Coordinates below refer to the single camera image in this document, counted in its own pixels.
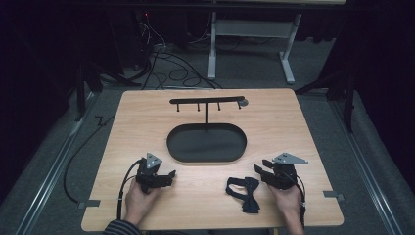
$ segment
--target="hand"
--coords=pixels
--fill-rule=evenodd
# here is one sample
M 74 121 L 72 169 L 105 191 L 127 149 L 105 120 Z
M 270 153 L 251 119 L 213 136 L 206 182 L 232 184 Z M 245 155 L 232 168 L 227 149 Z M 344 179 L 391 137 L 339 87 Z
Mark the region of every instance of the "hand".
M 161 188 L 155 188 L 150 194 L 145 194 L 141 191 L 140 184 L 134 179 L 131 180 L 130 189 L 125 197 L 127 207 L 125 220 L 138 226 L 141 219 L 150 211 L 160 190 Z
M 293 186 L 287 190 L 277 189 L 269 184 L 268 188 L 274 195 L 277 209 L 284 216 L 287 228 L 291 235 L 304 234 L 300 222 L 300 202 L 301 193 L 297 186 Z

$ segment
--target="sleeve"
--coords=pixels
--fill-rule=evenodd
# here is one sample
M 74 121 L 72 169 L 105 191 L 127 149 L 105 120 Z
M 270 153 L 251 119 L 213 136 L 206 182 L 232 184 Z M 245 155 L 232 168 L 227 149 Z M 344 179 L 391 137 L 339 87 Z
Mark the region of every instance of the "sleeve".
M 140 229 L 134 226 L 132 223 L 125 220 L 113 220 L 111 221 L 105 231 L 104 235 L 140 235 Z

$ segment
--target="dark background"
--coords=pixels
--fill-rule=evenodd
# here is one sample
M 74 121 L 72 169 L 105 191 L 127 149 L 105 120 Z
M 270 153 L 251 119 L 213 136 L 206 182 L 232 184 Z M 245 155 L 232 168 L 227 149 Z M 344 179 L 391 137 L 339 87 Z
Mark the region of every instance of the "dark background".
M 383 10 L 352 14 L 346 21 L 334 13 L 304 14 L 297 40 L 337 38 L 320 78 L 353 65 L 355 89 L 414 190 L 414 8 L 409 0 L 355 1 L 355 6 Z M 150 13 L 164 38 L 182 48 L 187 32 L 198 36 L 208 20 L 208 14 L 201 13 Z M 141 45 L 129 16 L 131 11 L 121 9 L 63 9 L 54 1 L 0 3 L 1 202 L 67 110 L 80 65 L 94 62 L 122 72 L 123 67 L 140 64 Z M 172 20 L 174 24 L 165 23 Z

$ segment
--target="black strap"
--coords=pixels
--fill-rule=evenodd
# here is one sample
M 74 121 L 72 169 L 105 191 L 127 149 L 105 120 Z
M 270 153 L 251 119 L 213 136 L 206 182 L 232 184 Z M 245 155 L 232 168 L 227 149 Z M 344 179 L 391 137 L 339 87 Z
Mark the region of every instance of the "black strap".
M 247 189 L 247 194 L 240 194 L 234 192 L 229 185 L 235 184 L 238 186 L 244 186 Z M 245 179 L 239 179 L 239 178 L 233 178 L 229 177 L 227 186 L 226 186 L 226 193 L 231 195 L 232 197 L 235 197 L 237 199 L 241 199 L 244 201 L 242 204 L 242 212 L 247 213 L 258 213 L 259 210 L 259 204 L 254 198 L 254 190 L 258 187 L 259 181 L 255 178 L 251 177 L 245 177 Z

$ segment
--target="wire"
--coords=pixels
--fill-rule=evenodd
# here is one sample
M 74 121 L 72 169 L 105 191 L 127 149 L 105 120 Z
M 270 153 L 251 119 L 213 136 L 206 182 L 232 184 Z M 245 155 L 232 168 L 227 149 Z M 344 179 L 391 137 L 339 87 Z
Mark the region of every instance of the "wire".
M 165 41 L 164 41 L 164 38 L 161 36 L 161 35 L 159 35 L 153 28 L 152 28 L 152 26 L 150 25 L 150 20 L 149 20 L 149 13 L 148 12 L 145 12 L 144 13 L 144 16 L 146 16 L 146 20 L 147 20 L 147 24 L 149 25 L 149 28 L 152 30 L 152 32 L 153 33 L 155 33 L 160 39 L 161 39 L 161 41 L 162 41 L 162 45 L 165 47 Z
M 65 194 L 67 195 L 67 197 L 74 203 L 76 203 L 77 205 L 79 204 L 79 201 L 74 198 L 69 190 L 68 190 L 68 185 L 67 185 L 67 177 L 68 177 L 68 171 L 69 171 L 69 166 L 72 163 L 73 159 L 75 158 L 75 156 L 79 153 L 79 151 L 86 145 L 86 143 L 88 143 L 88 141 L 105 125 L 107 125 L 108 122 L 110 122 L 110 120 L 112 120 L 115 117 L 115 115 L 111 116 L 110 118 L 108 118 L 105 122 L 103 122 L 94 132 L 92 132 L 88 138 L 86 138 L 86 140 L 82 143 L 82 145 L 75 151 L 75 153 L 70 157 L 69 162 L 67 164 L 67 167 L 65 168 L 65 173 L 64 173 L 64 190 L 65 190 Z
M 143 84 L 143 87 L 141 87 L 141 89 L 142 90 L 144 90 L 145 88 L 146 88 L 146 86 L 147 86 L 147 82 L 149 81 L 149 78 L 150 78 L 150 75 L 152 74 L 152 72 L 153 72 L 153 70 L 154 70 L 154 68 L 155 68 L 155 65 L 156 65 L 156 59 L 157 59 L 157 57 L 158 57 L 158 54 L 159 54 L 159 52 L 160 52 L 160 49 L 161 48 L 159 48 L 159 50 L 157 51 L 157 53 L 156 53 L 156 56 L 154 57 L 154 59 L 153 59 L 153 65 L 152 65 L 152 68 L 150 69 L 150 71 L 149 71 L 149 74 L 147 75 L 147 77 L 146 77 L 146 81 L 144 82 L 144 84 Z
M 197 76 L 197 78 L 198 79 L 200 79 L 200 80 L 203 80 L 204 82 L 206 82 L 211 88 L 213 88 L 213 89 L 216 89 L 216 86 L 218 87 L 218 88 L 220 88 L 220 89 L 222 89 L 222 86 L 220 85 L 220 84 L 218 84 L 217 82 L 215 82 L 215 81 L 213 81 L 213 80 L 208 80 L 208 79 L 206 79 L 206 78 L 204 78 L 200 73 L 198 73 L 197 71 L 196 71 L 196 69 L 192 66 L 192 65 L 190 65 L 188 62 L 186 62 L 184 59 L 182 59 L 182 58 L 180 58 L 180 57 L 178 57 L 178 56 L 175 56 L 175 55 L 173 55 L 173 54 L 169 54 L 169 53 L 161 53 L 162 55 L 168 55 L 168 56 L 170 56 L 170 57 L 173 57 L 173 58 L 176 58 L 176 59 L 178 59 L 178 60 L 180 60 L 180 61 L 182 61 L 182 62 L 184 62 L 188 67 L 190 67 L 191 68 L 191 72 L 193 72 L 196 76 Z
M 128 182 L 128 180 L 132 178 L 132 177 L 128 178 L 128 175 L 129 175 L 131 169 L 134 168 L 136 165 L 138 165 L 140 163 L 141 163 L 141 159 L 138 160 L 137 162 L 135 162 L 134 164 L 132 164 L 131 167 L 129 168 L 129 170 L 127 171 L 127 173 L 125 174 L 124 179 L 122 180 L 121 188 L 119 189 L 119 194 L 118 194 L 118 204 L 116 206 L 116 219 L 118 219 L 118 220 L 121 219 L 122 195 L 124 194 L 124 192 L 123 192 L 124 186 L 125 186 L 125 183 Z

